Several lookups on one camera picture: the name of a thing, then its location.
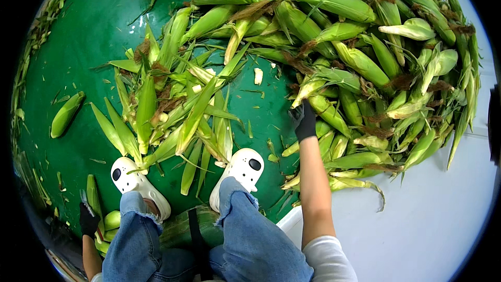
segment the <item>green painted floor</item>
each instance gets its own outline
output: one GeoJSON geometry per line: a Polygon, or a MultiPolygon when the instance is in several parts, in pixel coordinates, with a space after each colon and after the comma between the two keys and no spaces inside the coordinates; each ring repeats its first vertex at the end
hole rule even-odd
{"type": "MultiPolygon", "coordinates": [[[[146,19],[158,37],[162,25],[170,18],[169,13],[181,7],[184,1],[189,0],[158,0],[147,16],[128,26],[150,0],[67,0],[58,20],[53,23],[49,40],[32,57],[27,75],[26,100],[22,102],[29,133],[22,127],[19,147],[21,151],[26,151],[30,164],[43,177],[43,185],[53,202],[51,210],[57,207],[61,220],[68,221],[77,235],[80,235],[79,189],[85,189],[88,174],[96,176],[103,213],[119,208],[121,194],[110,178],[110,168],[120,153],[104,136],[88,104],[82,106],[65,135],[51,139],[49,126],[63,105],[58,103],[51,106],[51,101],[58,91],[58,98],[84,91],[86,103],[93,102],[101,111],[106,111],[103,97],[108,97],[117,111],[121,112],[117,91],[111,90],[114,84],[103,82],[103,79],[114,80],[113,68],[91,68],[109,60],[125,59],[124,47],[135,48],[144,39],[146,19]],[[91,159],[105,161],[106,164],[91,159]],[[57,172],[61,172],[66,192],[59,191],[57,172]]],[[[205,49],[201,47],[195,55],[203,51],[205,49]]],[[[210,61],[222,63],[219,50],[212,54],[210,61]]],[[[249,139],[238,123],[232,122],[235,141],[242,148],[255,149],[267,159],[270,153],[266,147],[268,138],[274,143],[277,154],[283,151],[280,135],[283,135],[286,144],[295,140],[286,114],[289,103],[284,99],[289,92],[287,84],[290,80],[285,75],[276,78],[277,69],[272,69],[267,60],[259,58],[256,61],[258,64],[248,57],[244,70],[230,84],[229,111],[242,119],[246,127],[247,120],[250,120],[254,132],[254,138],[249,139]],[[264,71],[263,84],[260,86],[253,83],[256,67],[264,71]],[[264,91],[265,98],[261,99],[259,93],[242,90],[264,91]]],[[[213,68],[219,72],[222,66],[213,68]]],[[[298,154],[281,158],[279,163],[265,160],[265,170],[256,185],[258,191],[253,193],[267,217],[275,223],[291,209],[290,204],[296,200],[293,198],[279,215],[277,212],[282,203],[270,209],[284,194],[279,188],[284,182],[281,172],[291,174],[297,159],[298,154]]],[[[147,176],[171,203],[173,215],[200,204],[195,198],[198,172],[189,195],[183,196],[179,192],[184,166],[172,168],[180,162],[179,157],[162,162],[165,177],[161,177],[154,166],[147,176]]],[[[211,162],[209,170],[215,173],[207,174],[200,195],[206,203],[223,170],[211,162]]]]}

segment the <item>forearm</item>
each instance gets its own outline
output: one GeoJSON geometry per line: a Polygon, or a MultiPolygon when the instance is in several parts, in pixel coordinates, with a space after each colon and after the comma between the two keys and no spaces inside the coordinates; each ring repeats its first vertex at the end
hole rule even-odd
{"type": "Polygon", "coordinates": [[[84,262],[84,270],[89,281],[102,271],[103,261],[99,256],[94,240],[89,235],[82,236],[82,258],[84,262]]]}
{"type": "Polygon", "coordinates": [[[301,207],[303,210],[303,247],[322,235],[336,235],[332,223],[331,190],[318,140],[315,136],[300,142],[301,207]]]}

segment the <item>white slipper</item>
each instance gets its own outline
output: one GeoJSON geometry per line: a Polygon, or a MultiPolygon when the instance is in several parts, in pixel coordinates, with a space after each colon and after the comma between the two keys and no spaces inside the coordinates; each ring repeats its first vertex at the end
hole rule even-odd
{"type": "Polygon", "coordinates": [[[127,172],[137,170],[137,166],[130,158],[120,157],[111,167],[111,179],[118,190],[123,194],[128,191],[138,191],[143,198],[151,199],[157,206],[161,223],[170,216],[170,205],[167,199],[153,186],[140,172],[127,172]]]}
{"type": "Polygon", "coordinates": [[[259,180],[265,162],[257,151],[250,148],[242,148],[233,154],[231,160],[216,186],[210,193],[209,203],[210,207],[219,212],[219,187],[222,180],[232,176],[248,191],[255,192],[258,189],[255,187],[256,182],[259,180]]]}

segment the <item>leg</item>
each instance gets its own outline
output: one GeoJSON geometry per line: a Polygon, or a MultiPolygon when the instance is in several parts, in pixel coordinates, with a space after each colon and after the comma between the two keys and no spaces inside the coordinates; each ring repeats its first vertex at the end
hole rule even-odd
{"type": "Polygon", "coordinates": [[[212,269],[226,281],[310,281],[303,253],[258,211],[257,200],[233,177],[219,190],[224,244],[210,251],[212,269]]]}
{"type": "Polygon", "coordinates": [[[122,195],[120,229],[103,262],[105,281],[192,281],[195,262],[182,249],[160,251],[161,226],[137,191],[122,195]]]}

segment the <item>work glove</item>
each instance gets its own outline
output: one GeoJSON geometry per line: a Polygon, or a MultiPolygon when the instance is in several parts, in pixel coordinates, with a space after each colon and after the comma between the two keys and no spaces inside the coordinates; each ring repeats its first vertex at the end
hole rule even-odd
{"type": "Polygon", "coordinates": [[[315,136],[315,113],[307,99],[301,105],[287,111],[291,117],[299,143],[307,137],[315,136]]]}
{"type": "Polygon", "coordinates": [[[93,217],[84,203],[80,203],[80,228],[82,229],[82,236],[89,235],[94,237],[97,231],[97,224],[101,220],[97,214],[93,217]]]}

